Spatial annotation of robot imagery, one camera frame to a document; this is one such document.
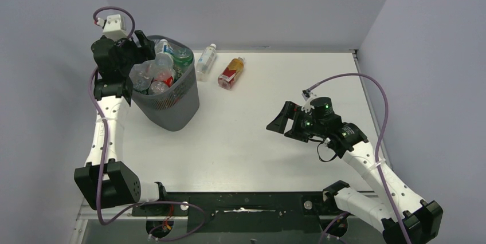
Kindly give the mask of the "plain clear bottle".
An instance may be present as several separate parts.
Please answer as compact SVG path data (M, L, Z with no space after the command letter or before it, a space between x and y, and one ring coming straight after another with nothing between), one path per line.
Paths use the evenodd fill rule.
M133 83L134 91L140 93L146 92L153 80L150 72L150 64L145 62L134 65L130 71L130 79Z

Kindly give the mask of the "pink blue label bottle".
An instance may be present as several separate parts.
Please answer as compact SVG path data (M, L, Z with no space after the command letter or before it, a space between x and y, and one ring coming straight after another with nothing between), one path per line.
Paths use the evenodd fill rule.
M156 77L163 70L174 67L174 49L166 39L161 39L154 49L156 57L151 65L151 74Z

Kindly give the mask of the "green tinted bottle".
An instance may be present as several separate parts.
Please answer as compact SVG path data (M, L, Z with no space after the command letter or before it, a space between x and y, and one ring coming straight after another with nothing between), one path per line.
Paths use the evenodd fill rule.
M174 69L178 77L181 77L193 62L193 53L189 48L174 50Z

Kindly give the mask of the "red yellow label bottle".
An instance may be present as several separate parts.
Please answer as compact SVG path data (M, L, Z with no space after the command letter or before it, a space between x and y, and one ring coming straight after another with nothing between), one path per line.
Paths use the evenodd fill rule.
M224 89L230 90L237 82L239 76L244 70L245 58L237 57L228 63L224 71L219 75L217 81L218 85Z

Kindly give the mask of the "grey ribbed waste bin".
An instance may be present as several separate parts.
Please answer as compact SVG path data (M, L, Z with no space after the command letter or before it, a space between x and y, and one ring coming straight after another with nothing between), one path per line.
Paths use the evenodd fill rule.
M178 41L160 35L149 36L149 39L154 41L155 44L161 39L166 39L174 50L188 48ZM154 60L146 62L150 64L151 71L151 65ZM156 125L169 131L182 129L192 119L199 108L194 53L192 64L181 77L178 77L178 75L175 76L174 84L167 91L159 95L149 95L148 90L143 93L134 91L132 99L147 118Z

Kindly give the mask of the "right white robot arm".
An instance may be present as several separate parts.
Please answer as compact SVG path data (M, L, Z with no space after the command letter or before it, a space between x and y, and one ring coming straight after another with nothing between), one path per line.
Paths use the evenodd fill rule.
M309 99L303 106L286 101L266 129L305 143L324 143L380 199L373 200L339 180L323 189L322 205L327 212L344 211L358 217L378 230L386 243L428 243L438 235L442 207L408 187L374 152L367 136L334 112L329 97Z

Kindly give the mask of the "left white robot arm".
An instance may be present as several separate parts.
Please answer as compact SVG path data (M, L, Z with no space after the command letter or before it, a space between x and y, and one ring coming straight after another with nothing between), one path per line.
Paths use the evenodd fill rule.
M93 210L161 200L160 182L143 183L122 161L125 120L132 103L134 65L155 58L154 41L141 30L137 38L114 41L102 36L91 45L97 65L89 81L96 109L95 131L85 164L75 169L74 180Z

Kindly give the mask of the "clear bottle white label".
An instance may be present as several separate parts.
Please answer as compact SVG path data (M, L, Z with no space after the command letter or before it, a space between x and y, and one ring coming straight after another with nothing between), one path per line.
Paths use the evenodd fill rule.
M210 44L203 50L200 58L198 59L195 65L197 81L207 80L216 57L217 57L216 44Z

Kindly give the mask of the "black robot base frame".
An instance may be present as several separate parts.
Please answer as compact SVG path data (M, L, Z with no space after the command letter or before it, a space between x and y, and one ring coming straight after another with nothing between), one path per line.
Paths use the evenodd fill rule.
M169 192L166 200L187 202L199 209L149 205L133 209L132 215L155 219L171 212L173 218L188 221L188 230L196 228L205 218L200 233L319 233L341 213L323 200L320 191Z

